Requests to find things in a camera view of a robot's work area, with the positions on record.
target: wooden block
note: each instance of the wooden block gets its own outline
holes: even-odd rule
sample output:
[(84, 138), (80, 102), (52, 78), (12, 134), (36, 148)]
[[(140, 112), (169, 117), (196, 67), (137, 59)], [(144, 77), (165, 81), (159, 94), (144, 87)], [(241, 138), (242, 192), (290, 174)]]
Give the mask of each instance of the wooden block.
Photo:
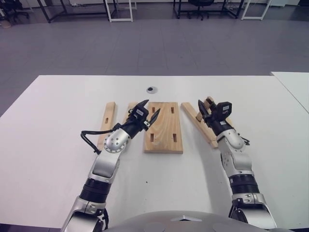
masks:
[(188, 115), (191, 122), (195, 125), (195, 127), (201, 132), (204, 139), (213, 147), (218, 147), (218, 143), (216, 141), (216, 135), (213, 133), (212, 129), (209, 128), (205, 122), (198, 121), (196, 119), (197, 112), (193, 108), (193, 106), (189, 102), (183, 102), (181, 103), (181, 108), (185, 111), (185, 113)]
[(129, 106), (127, 107), (127, 110), (126, 110), (126, 116), (125, 116), (125, 118), (124, 118), (122, 124), (124, 124), (124, 123), (126, 122), (127, 117), (129, 116), (129, 110), (130, 110), (130, 109), (133, 109), (136, 105), (137, 105), (137, 102), (136, 102), (136, 101), (135, 101), (135, 102), (130, 102), (130, 103), (129, 103)]
[[(114, 123), (115, 108), (115, 102), (109, 102), (106, 104), (100, 131), (107, 131), (112, 129)], [(104, 139), (106, 135), (107, 134), (101, 134), (98, 138), (97, 147), (99, 150), (103, 149)]]
[(146, 153), (183, 153), (183, 141), (180, 129), (177, 102), (149, 102), (148, 120), (158, 109), (160, 114), (144, 136)]
[[(208, 111), (208, 113), (211, 113), (211, 111), (210, 111), (210, 109), (209, 109), (211, 105), (208, 103), (207, 99), (210, 99), (212, 102), (213, 102), (213, 99), (212, 99), (212, 97), (207, 97), (207, 98), (204, 100), (204, 106), (205, 106), (206, 110)], [(197, 119), (199, 122), (202, 121), (203, 116), (202, 116), (201, 112), (198, 112), (198, 114), (197, 114), (197, 116), (196, 116), (196, 119)]]

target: metal frame table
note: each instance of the metal frame table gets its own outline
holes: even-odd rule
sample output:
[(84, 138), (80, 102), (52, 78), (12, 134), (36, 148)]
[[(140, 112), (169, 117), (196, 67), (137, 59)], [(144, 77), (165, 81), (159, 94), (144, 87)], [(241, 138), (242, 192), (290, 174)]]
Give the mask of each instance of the metal frame table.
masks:
[[(66, 6), (65, 6), (64, 3), (63, 3), (63, 0), (60, 0), (60, 3), (61, 3), (61, 6), (62, 6), (63, 10), (62, 10), (60, 13), (58, 13), (58, 14), (56, 14), (56, 15), (54, 15), (54, 16), (52, 16), (52, 17), (50, 18), (50, 17), (48, 16), (48, 14), (47, 14), (47, 12), (46, 12), (46, 10), (45, 10), (45, 8), (44, 8), (44, 6), (43, 6), (41, 0), (38, 0), (38, 4), (39, 4), (41, 10), (43, 11), (43, 14), (44, 14), (44, 16), (45, 16), (45, 18), (46, 18), (46, 20), (47, 20), (48, 23), (51, 23), (55, 18), (57, 18), (57, 17), (59, 17), (59, 16), (102, 15), (102, 14), (103, 14), (103, 15), (107, 15), (107, 14), (108, 14), (108, 13), (107, 13), (107, 12), (108, 12), (108, 11), (107, 11), (107, 7), (106, 7), (106, 6), (107, 6), (106, 0), (103, 0), (105, 12), (90, 12), (90, 13), (68, 13), (67, 8), (66, 8)], [(112, 12), (111, 15), (113, 15), (113, 14), (115, 13), (115, 11), (117, 10), (117, 6), (116, 6), (115, 0), (113, 0), (113, 4), (114, 4), (115, 10)]]
[[(236, 13), (231, 11), (231, 10), (229, 10), (229, 9), (227, 9), (227, 7), (226, 7), (227, 2), (228, 2), (227, 0), (224, 0), (221, 10), (204, 10), (204, 11), (201, 11), (201, 12), (227, 13), (227, 14), (231, 14), (235, 18), (238, 18), (239, 14), (240, 14), (240, 11), (241, 11), (241, 8), (242, 8), (245, 0), (241, 0)], [(176, 14), (178, 19), (180, 19), (180, 13), (186, 13), (186, 12), (190, 12), (191, 11), (191, 10), (181, 10), (182, 0), (179, 0), (178, 10), (177, 11), (175, 9), (175, 4), (176, 4), (176, 0), (174, 0), (174, 2), (173, 2), (173, 10), (174, 10), (174, 12), (175, 12), (175, 14)]]

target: gray tile floor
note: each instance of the gray tile floor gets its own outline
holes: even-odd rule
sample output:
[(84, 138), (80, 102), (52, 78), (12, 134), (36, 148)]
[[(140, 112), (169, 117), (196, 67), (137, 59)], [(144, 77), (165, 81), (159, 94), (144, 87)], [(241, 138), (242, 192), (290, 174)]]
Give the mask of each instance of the gray tile floor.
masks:
[[(133, 23), (73, 17), (47, 24), (38, 23), (45, 20), (36, 9), (30, 14), (33, 21), (0, 29), (0, 116), (40, 74), (309, 72), (307, 16), (296, 21), (291, 16), (294, 8), (283, 11), (285, 16), (273, 9), (264, 21), (215, 14), (204, 21), (189, 20), (185, 15), (177, 20), (169, 3), (139, 4)], [(284, 17), (294, 21), (282, 20)], [(9, 231), (25, 230), (12, 227)]]

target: chair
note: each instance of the chair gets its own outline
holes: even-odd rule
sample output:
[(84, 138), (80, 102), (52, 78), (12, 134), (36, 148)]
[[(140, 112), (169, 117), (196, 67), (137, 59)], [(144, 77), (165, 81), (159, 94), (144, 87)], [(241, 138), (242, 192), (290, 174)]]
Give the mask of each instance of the chair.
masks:
[(190, 12), (192, 12), (194, 15), (197, 15), (197, 18), (201, 16), (201, 20), (204, 20), (202, 12), (204, 12), (207, 15), (207, 18), (209, 18), (209, 13), (207, 11), (200, 11), (200, 7), (210, 6), (213, 4), (214, 0), (189, 0), (188, 2), (194, 6), (197, 6), (197, 11), (187, 12), (188, 18), (191, 18)]
[(7, 17), (13, 16), (14, 22), (16, 22), (16, 18), (18, 18), (19, 15), (23, 15), (27, 19), (29, 18), (29, 14), (27, 12), (17, 11), (23, 10), (23, 5), (19, 0), (5, 0), (1, 3), (1, 8), (4, 10)]

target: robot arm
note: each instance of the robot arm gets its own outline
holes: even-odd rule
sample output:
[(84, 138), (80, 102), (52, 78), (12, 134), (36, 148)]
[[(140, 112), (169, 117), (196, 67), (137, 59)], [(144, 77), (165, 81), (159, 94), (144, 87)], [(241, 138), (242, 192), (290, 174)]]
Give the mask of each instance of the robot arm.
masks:
[(198, 101), (198, 107), (205, 123), (217, 136), (222, 166), (233, 192), (229, 218), (262, 229), (276, 228), (275, 220), (255, 181), (251, 159), (245, 151), (248, 142), (244, 142), (226, 121), (232, 113), (232, 104), (222, 102), (216, 105), (210, 98), (207, 98), (207, 102), (211, 113), (202, 101)]
[(83, 190), (76, 198), (61, 232), (100, 232), (103, 229), (103, 220), (105, 229), (108, 228), (106, 198), (119, 167), (120, 155), (128, 141), (138, 132), (148, 130), (160, 112), (157, 110), (148, 121), (149, 112), (144, 108), (147, 102), (148, 100), (144, 100), (131, 109), (125, 124), (116, 124), (114, 132), (106, 137), (104, 149), (98, 152)]

